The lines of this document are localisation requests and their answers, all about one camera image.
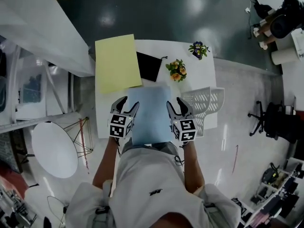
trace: light blue paper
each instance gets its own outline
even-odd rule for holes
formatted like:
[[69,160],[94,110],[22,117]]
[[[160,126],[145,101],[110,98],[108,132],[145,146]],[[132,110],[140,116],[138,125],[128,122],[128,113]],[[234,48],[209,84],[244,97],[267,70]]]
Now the light blue paper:
[[132,128],[133,145],[169,142],[174,139],[170,129],[167,101],[171,91],[167,86],[130,88],[129,107],[140,105]]

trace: yellow paper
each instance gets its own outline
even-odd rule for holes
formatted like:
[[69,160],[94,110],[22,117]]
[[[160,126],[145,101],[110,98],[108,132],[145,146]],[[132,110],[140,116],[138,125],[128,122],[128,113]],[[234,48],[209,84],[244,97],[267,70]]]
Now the yellow paper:
[[142,85],[134,35],[95,42],[97,87],[101,93]]

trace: flower pot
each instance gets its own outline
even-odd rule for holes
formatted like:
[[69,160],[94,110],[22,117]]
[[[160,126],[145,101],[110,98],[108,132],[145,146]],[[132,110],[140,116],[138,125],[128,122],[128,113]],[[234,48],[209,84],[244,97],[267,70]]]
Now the flower pot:
[[197,57],[198,59],[202,58],[202,55],[198,55],[195,51],[192,53],[192,55],[194,55],[195,57]]

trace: orange flower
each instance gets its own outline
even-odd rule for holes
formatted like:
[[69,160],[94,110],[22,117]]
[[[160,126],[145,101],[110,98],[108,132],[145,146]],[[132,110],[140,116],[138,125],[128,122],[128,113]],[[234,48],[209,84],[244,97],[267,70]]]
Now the orange flower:
[[173,65],[175,65],[175,68],[174,69],[177,69],[177,65],[178,65],[178,62],[177,61],[174,61],[174,62],[172,62],[171,64],[173,64]]
[[187,72],[186,72],[186,69],[184,67],[181,67],[180,68],[180,72],[181,74],[185,75]]
[[180,80],[181,79],[181,76],[179,74],[172,74],[171,75],[171,79],[176,81],[176,80]]

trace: white t-shirt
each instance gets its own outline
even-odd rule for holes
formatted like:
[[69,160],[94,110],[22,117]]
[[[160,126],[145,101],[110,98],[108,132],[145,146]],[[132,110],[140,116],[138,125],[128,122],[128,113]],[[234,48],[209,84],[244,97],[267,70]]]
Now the white t-shirt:
[[[239,207],[214,185],[207,184],[200,196],[204,198],[186,191],[182,169],[173,155],[138,148],[120,159],[109,207],[117,228],[148,228],[169,212],[182,214],[194,228],[209,228],[206,203],[214,203],[230,227],[238,226]],[[101,189],[82,183],[67,209],[66,227],[87,227],[88,217],[103,198]]]

